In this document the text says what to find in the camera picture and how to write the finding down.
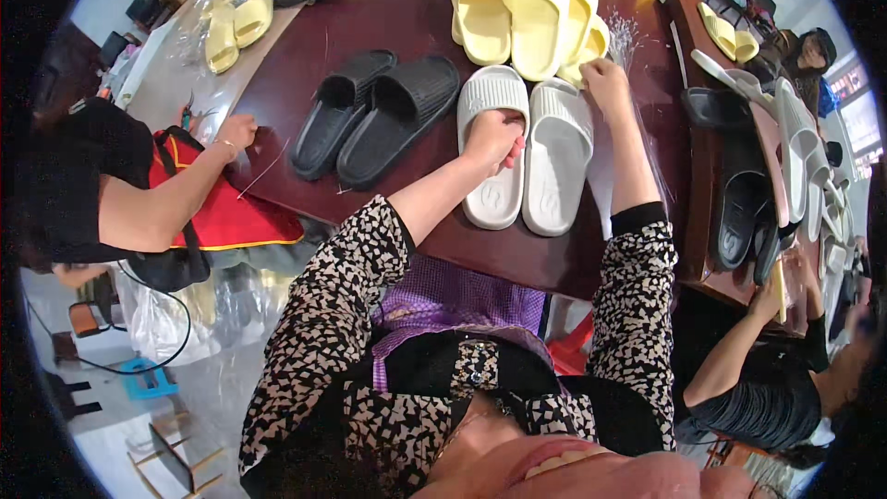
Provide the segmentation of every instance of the black shirt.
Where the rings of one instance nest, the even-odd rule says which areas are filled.
[[[53,262],[124,259],[129,251],[98,240],[98,176],[114,176],[148,189],[151,130],[104,99],[90,98],[67,115],[51,139],[22,166],[25,208],[41,228],[42,249]]]
[[[738,384],[690,408],[708,430],[766,451],[781,451],[810,438],[822,418],[810,371],[826,369],[825,316],[810,321],[792,348],[762,345],[742,365]]]

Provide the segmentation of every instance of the bag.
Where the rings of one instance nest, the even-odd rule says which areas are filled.
[[[200,152],[203,151],[203,145],[191,134],[177,126],[167,128],[165,132],[154,138],[163,168],[170,177],[173,177],[176,175],[176,165],[169,150],[163,146],[170,135]],[[192,283],[205,282],[209,279],[209,262],[203,251],[200,250],[200,242],[190,220],[182,228],[182,233],[187,245],[184,249],[176,248],[163,252],[133,252],[130,255],[128,260],[133,273],[152,289],[172,293],[182,290]]]

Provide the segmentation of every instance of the dark red table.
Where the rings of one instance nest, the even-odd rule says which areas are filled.
[[[599,14],[606,19],[611,11],[633,17],[638,34],[646,35],[634,55],[629,80],[670,190],[665,199],[680,250],[687,223],[690,138],[680,105],[683,86],[671,17],[658,0],[600,0]],[[451,40],[451,17],[450,0],[328,0],[306,6],[265,57],[235,108],[254,114],[263,128],[235,170],[233,184],[241,189],[249,185],[278,157],[287,139],[294,142],[320,81],[359,51],[390,49],[400,61],[444,55],[456,63],[463,82],[468,79],[477,66]],[[598,130],[606,129],[600,112],[593,110]],[[340,193],[334,174],[303,182],[284,153],[249,193],[340,224],[374,194],[390,195],[456,158],[455,118],[454,109],[370,192]],[[577,221],[564,236],[536,236],[521,218],[501,231],[483,230],[458,207],[419,251],[521,285],[589,299],[600,284],[604,246],[597,207],[586,186]]]

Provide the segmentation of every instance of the black electrical cable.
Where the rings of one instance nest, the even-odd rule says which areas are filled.
[[[152,290],[153,290],[153,287],[151,287],[151,286],[148,285],[147,283],[145,283],[145,282],[139,280],[139,278],[137,278],[135,275],[132,275],[132,274],[130,274],[129,272],[127,272],[126,269],[123,268],[123,265],[120,263],[120,261],[117,261],[117,266],[120,268],[120,270],[121,270],[124,274],[127,275],[127,277],[128,277],[130,280],[132,280],[133,282],[139,283],[139,284],[141,284],[141,285],[144,285],[144,286],[146,286],[148,289],[152,289]],[[76,359],[76,360],[80,360],[81,362],[83,362],[83,363],[85,363],[85,364],[89,364],[90,366],[95,367],[95,368],[98,368],[98,369],[101,369],[101,370],[103,370],[103,371],[112,372],[112,373],[114,373],[114,374],[121,374],[121,375],[123,375],[123,376],[137,376],[138,374],[144,374],[144,373],[146,373],[146,372],[153,372],[153,371],[156,371],[156,370],[158,370],[158,369],[163,368],[164,366],[166,366],[167,364],[169,364],[170,362],[172,362],[173,360],[175,360],[176,357],[178,357],[178,356],[182,353],[182,351],[184,350],[184,346],[186,346],[186,345],[188,344],[188,338],[191,337],[191,311],[188,310],[188,307],[184,305],[184,303],[182,302],[182,300],[181,300],[180,298],[178,298],[178,297],[176,297],[176,296],[174,296],[174,295],[172,295],[172,294],[170,294],[170,293],[162,292],[162,291],[160,291],[160,290],[154,290],[154,291],[157,291],[157,292],[159,292],[159,293],[163,293],[164,295],[166,295],[167,297],[171,298],[172,300],[174,300],[174,301],[175,301],[176,303],[178,303],[179,305],[182,305],[182,308],[184,309],[184,315],[187,316],[187,318],[188,318],[188,329],[184,332],[184,340],[182,341],[182,345],[181,345],[181,347],[178,348],[177,351],[175,351],[174,353],[172,353],[172,356],[171,356],[170,358],[168,358],[167,360],[163,360],[161,363],[159,363],[159,364],[155,364],[154,366],[151,366],[150,368],[145,368],[145,369],[142,369],[142,370],[140,370],[140,371],[132,371],[132,372],[118,371],[117,369],[113,369],[113,368],[110,368],[110,367],[108,367],[108,366],[103,366],[103,365],[98,364],[98,363],[96,363],[96,362],[92,362],[91,360],[82,359],[82,358],[80,358],[79,356],[75,356],[74,359]],[[34,316],[37,318],[37,320],[38,320],[39,323],[40,323],[40,326],[42,326],[43,329],[46,330],[46,333],[50,334],[50,337],[51,337],[51,336],[52,336],[52,332],[50,332],[50,329],[49,329],[48,327],[46,327],[46,324],[43,323],[43,320],[42,320],[42,319],[40,318],[40,316],[37,314],[37,310],[34,308],[34,305],[31,304],[31,301],[30,301],[30,299],[28,298],[28,294],[27,294],[27,293],[24,293],[24,296],[25,296],[25,301],[28,303],[28,308],[30,309],[31,314],[34,315]],[[125,328],[118,328],[117,326],[114,326],[113,324],[111,324],[110,328],[118,329],[118,330],[120,330],[120,331],[126,331]]]

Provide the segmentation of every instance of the patterned blouse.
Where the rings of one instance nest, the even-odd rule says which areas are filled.
[[[536,353],[505,339],[451,331],[396,349],[385,360],[389,393],[381,393],[372,385],[379,337],[370,312],[381,288],[404,276],[414,247],[388,201],[372,199],[290,288],[244,421],[244,488],[269,485],[279,476],[269,459],[317,447],[322,428],[338,454],[373,466],[386,495],[409,496],[426,482],[475,390],[530,435],[569,433],[624,455],[674,449],[671,225],[662,204],[649,203],[614,216],[613,232],[585,376],[557,377]]]

